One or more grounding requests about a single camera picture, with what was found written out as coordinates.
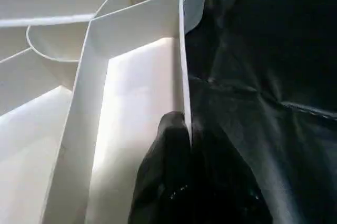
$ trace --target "plastic partition wall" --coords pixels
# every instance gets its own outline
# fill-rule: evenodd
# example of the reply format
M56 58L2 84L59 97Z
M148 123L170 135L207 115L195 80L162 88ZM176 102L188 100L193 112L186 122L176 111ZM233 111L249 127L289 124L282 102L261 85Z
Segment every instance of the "plastic partition wall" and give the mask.
M204 0L0 0L0 222L126 223L160 118L191 132Z

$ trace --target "dark background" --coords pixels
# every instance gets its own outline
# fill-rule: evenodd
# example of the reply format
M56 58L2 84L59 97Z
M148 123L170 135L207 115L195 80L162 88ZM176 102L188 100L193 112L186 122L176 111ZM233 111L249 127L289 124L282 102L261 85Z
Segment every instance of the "dark background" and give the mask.
M337 223L336 18L337 0L206 0L186 36L193 121L228 136L274 223Z

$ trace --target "white plastic surface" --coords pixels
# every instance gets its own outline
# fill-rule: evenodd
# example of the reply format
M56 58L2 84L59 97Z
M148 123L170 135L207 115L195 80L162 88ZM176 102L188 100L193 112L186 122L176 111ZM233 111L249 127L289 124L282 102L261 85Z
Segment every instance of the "white plastic surface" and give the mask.
M204 0L0 0L0 223L127 223L161 117L191 113Z

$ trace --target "black fabric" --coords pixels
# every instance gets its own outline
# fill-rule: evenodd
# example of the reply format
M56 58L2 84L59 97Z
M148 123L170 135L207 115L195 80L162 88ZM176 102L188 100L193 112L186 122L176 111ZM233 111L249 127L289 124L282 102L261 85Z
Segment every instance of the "black fabric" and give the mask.
M272 223L249 166L215 124L196 127L172 112L137 174L129 224Z
M275 223L337 223L336 18L337 0L207 0L186 36L193 117L227 134Z

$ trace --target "black gloved hand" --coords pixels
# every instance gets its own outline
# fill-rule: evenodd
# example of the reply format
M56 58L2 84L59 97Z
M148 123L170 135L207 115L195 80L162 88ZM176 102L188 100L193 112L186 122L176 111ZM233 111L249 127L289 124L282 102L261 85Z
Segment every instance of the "black gloved hand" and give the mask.
M272 223L256 180L220 127L163 116L137 174L129 224Z

